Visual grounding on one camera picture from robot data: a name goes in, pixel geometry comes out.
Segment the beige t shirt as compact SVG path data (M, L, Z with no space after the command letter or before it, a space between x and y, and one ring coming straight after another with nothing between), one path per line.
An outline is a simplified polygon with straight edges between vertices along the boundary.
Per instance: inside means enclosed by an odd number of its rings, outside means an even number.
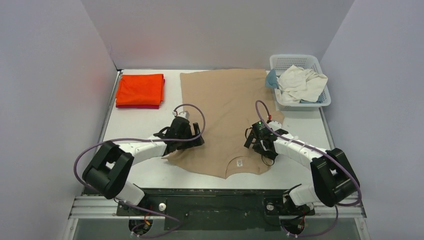
M189 172L226 179L239 173L260 175L272 161L245 148L245 130L271 115L283 122L270 88L265 86L264 69L219 69L181 73L184 104L201 109L187 110L189 120L205 125L204 144L171 153L167 160Z

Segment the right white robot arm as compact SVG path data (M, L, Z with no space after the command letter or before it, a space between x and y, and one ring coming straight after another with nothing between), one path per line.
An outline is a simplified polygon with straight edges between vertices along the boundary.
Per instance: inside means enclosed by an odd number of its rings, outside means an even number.
M339 148L324 149L310 145L282 129L277 121L258 121L246 129L245 134L245 148L252 148L272 161L285 156L310 170L311 184L300 184L283 194L282 206L290 215L308 204L341 206L344 199L360 190L353 168Z

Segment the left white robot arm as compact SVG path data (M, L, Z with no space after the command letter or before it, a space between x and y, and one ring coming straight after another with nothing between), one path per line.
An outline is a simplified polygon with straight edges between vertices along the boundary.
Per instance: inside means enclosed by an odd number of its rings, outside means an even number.
M145 192L128 181L132 166L152 158L164 157L175 151L200 147L204 144L204 129L190 123L184 115L176 116L171 125L147 139L103 142L82 173L82 180L106 199L129 203L136 215L149 210Z

